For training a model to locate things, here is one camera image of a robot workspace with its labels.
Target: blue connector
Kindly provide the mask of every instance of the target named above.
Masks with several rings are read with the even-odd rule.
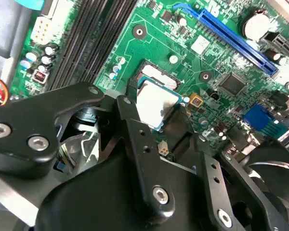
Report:
[[[230,46],[236,49],[245,58],[250,60],[253,64],[262,69],[269,76],[273,76],[277,72],[277,68],[273,63],[267,60],[266,57],[256,51],[244,39],[234,33],[231,29],[229,29],[225,24],[223,24],[220,20],[214,17],[206,9],[203,9],[201,13],[198,14],[191,8],[190,5],[186,3],[179,3],[173,6],[173,9],[178,8],[182,8],[184,12],[192,15],[198,21],[202,22],[212,32],[225,40]]]
[[[19,4],[32,10],[40,11],[43,8],[44,0],[16,0]]]
[[[243,117],[243,121],[263,133],[265,136],[278,139],[288,130],[281,123],[275,124],[275,118],[262,105],[256,104]]]

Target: orange wire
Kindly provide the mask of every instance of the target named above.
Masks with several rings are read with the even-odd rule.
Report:
[[[9,99],[9,90],[6,87],[5,83],[2,82],[1,79],[0,79],[0,84],[3,87],[3,91],[4,91],[4,101],[3,101],[3,103],[1,105],[5,105],[6,102],[8,101],[8,99]]]

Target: green circuit board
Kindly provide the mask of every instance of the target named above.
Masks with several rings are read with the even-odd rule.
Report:
[[[57,18],[59,20],[53,20],[53,36],[50,39],[50,43],[56,43],[59,47],[64,47],[66,38],[69,35],[69,32],[73,26],[74,20],[79,11],[79,5],[81,1],[79,0],[60,0],[58,1],[58,8],[61,10],[58,11]],[[43,52],[43,45],[34,43],[31,39],[32,31],[36,24],[37,18],[41,16],[39,11],[34,11],[31,20],[29,22],[28,31],[26,34],[26,39],[24,46],[21,52],[20,61],[25,59],[25,56],[28,52]],[[12,96],[17,98],[26,98],[29,96],[37,95],[44,92],[44,85],[39,84],[32,80],[33,70],[37,68],[38,63],[35,62],[32,67],[28,70],[24,70],[20,65],[20,61],[16,67],[16,72],[13,78],[10,92]]]
[[[182,96],[197,93],[203,98],[201,113],[198,108],[188,108],[186,105],[191,111],[191,124],[199,133],[208,129],[208,126],[200,124],[201,118],[206,118],[209,126],[215,126],[222,121],[229,128],[238,123],[238,118],[241,116],[235,110],[238,106],[243,108],[241,112],[243,113],[261,99],[269,97],[274,90],[288,92],[284,85],[273,81],[262,70],[247,62],[195,18],[180,9],[173,10],[172,7],[178,4],[177,1],[158,0],[153,9],[150,7],[151,2],[151,0],[139,1],[131,15],[95,81],[95,85],[102,90],[113,89],[124,93],[128,79],[136,75],[144,60],[148,60],[181,82],[176,90],[177,93]],[[225,0],[186,2],[197,12],[206,8],[214,13],[220,21],[238,35],[241,33],[241,23],[253,9],[266,9],[271,25],[274,27],[271,30],[279,31],[284,37],[289,38],[289,24],[264,0],[233,0],[230,4],[227,4]],[[172,19],[168,22],[163,19],[165,11],[172,14]],[[175,21],[178,14],[187,19],[187,32],[184,35],[179,33],[180,27]],[[133,35],[133,28],[137,25],[146,28],[145,38],[138,39]],[[210,42],[201,55],[191,49],[192,44],[200,35]],[[259,42],[258,46],[261,49],[268,45]],[[169,57],[172,55],[178,57],[178,62],[175,64],[169,62]],[[126,60],[125,64],[122,65],[116,79],[110,79],[109,74],[113,72],[113,67],[120,62],[122,57]],[[210,71],[213,75],[208,83],[199,80],[199,75],[203,71]],[[244,89],[236,96],[219,88],[220,83],[230,73],[239,76],[246,83]],[[207,95],[208,88],[218,91],[220,95],[218,101]],[[216,140],[211,144],[213,147],[218,147],[219,142],[220,140]]]

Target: white sticker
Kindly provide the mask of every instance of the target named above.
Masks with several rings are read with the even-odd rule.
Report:
[[[220,5],[218,5],[214,0],[211,0],[208,6],[208,11],[217,18],[220,14],[220,8]]]
[[[195,51],[197,54],[202,54],[209,44],[210,44],[209,41],[207,41],[203,36],[199,35],[199,37],[191,46],[191,49]]]

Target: blue pcie slot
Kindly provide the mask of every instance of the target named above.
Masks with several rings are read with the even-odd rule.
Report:
[[[269,76],[272,76],[277,72],[277,68],[274,64],[268,61],[262,54],[252,48],[244,39],[230,30],[206,9],[203,9],[201,13],[198,14],[186,3],[179,3],[173,8],[182,8],[183,11],[191,14]]]

